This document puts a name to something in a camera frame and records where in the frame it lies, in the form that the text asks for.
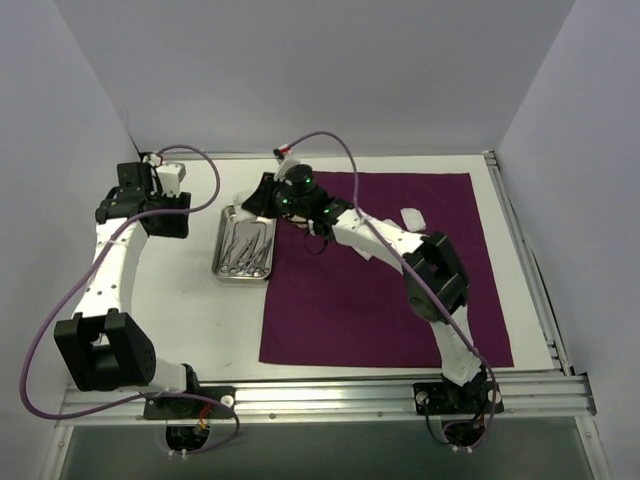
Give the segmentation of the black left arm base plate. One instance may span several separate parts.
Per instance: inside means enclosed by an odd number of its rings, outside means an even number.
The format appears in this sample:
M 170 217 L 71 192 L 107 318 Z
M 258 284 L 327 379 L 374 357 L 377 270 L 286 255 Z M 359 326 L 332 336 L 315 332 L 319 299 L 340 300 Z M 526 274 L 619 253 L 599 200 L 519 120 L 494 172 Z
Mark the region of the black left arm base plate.
M 196 395 L 203 400 L 179 397 L 153 397 L 145 402 L 145 420 L 231 419 L 236 388 L 230 385 L 201 387 Z

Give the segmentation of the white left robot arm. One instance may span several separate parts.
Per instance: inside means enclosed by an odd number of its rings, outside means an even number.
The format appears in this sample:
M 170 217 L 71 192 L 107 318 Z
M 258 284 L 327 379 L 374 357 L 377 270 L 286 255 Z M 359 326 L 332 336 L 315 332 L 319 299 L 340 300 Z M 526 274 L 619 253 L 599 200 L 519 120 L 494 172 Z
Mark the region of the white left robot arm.
M 168 392 L 166 408 L 194 417 L 200 391 L 189 385 L 185 364 L 158 358 L 132 317 L 139 259 L 151 237 L 184 239 L 191 196 L 180 188 L 186 168 L 158 159 L 122 163 L 118 183 L 95 211 L 96 254 L 106 257 L 89 277 L 73 315 L 54 327 L 59 352 L 81 391 Z

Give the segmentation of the steel forceps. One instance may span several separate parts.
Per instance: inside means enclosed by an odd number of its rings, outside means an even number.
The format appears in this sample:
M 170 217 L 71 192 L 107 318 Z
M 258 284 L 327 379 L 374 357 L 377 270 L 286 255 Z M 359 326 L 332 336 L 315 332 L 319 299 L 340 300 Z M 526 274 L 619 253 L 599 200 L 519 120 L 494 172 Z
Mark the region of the steel forceps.
M 247 275 L 256 276 L 262 273 L 263 268 L 266 266 L 272 242 L 273 237 L 268 235 L 265 237 L 262 244 L 254 249 L 245 265 L 245 273 Z
M 246 236 L 236 229 L 229 231 L 220 251 L 215 273 L 220 277 L 231 278 L 239 275 L 238 256 L 246 243 Z

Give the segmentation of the purple surgical cloth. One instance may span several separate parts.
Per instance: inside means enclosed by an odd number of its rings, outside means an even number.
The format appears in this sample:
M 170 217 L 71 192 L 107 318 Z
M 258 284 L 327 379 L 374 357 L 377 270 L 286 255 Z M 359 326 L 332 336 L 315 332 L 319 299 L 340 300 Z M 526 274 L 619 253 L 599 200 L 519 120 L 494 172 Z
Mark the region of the purple surgical cloth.
M 473 342 L 492 367 L 514 364 L 472 181 L 467 174 L 319 172 L 330 194 L 380 220 L 403 222 L 415 208 L 430 232 L 448 235 L 470 276 Z M 267 286 L 259 360 L 280 365 L 437 368 L 430 326 L 407 301 L 401 275 L 376 258 L 279 220 Z

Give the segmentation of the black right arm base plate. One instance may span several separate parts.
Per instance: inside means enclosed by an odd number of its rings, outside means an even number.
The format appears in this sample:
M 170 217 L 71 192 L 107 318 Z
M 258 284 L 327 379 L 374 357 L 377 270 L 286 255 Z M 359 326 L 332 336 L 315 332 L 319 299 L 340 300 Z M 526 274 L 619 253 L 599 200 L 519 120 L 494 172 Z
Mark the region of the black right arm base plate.
M 475 415 L 491 410 L 488 381 L 479 386 L 457 386 L 451 382 L 418 382 L 412 385 L 418 415 Z

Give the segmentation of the steel instrument tray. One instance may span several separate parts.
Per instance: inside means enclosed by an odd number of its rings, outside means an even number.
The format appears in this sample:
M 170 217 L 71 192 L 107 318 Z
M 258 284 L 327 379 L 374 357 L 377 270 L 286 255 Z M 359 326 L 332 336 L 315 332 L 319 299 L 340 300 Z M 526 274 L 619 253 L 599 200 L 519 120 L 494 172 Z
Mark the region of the steel instrument tray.
M 272 273 L 276 221 L 244 217 L 229 204 L 221 210 L 212 273 L 225 282 L 263 282 Z

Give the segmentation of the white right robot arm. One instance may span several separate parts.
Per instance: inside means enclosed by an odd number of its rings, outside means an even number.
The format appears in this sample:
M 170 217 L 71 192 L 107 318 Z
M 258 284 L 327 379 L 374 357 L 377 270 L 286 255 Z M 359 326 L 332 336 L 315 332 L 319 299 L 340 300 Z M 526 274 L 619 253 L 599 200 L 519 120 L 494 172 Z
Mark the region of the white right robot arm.
M 358 178 L 353 197 L 330 194 L 312 167 L 286 160 L 262 175 L 239 207 L 253 217 L 291 220 L 308 233 L 366 253 L 398 271 L 409 306 L 430 324 L 448 382 L 444 400 L 455 412 L 469 411 L 480 400 L 477 385 L 488 380 L 486 361 L 473 344 L 465 313 L 470 278 L 447 235 L 418 234 L 387 224 L 364 212 Z

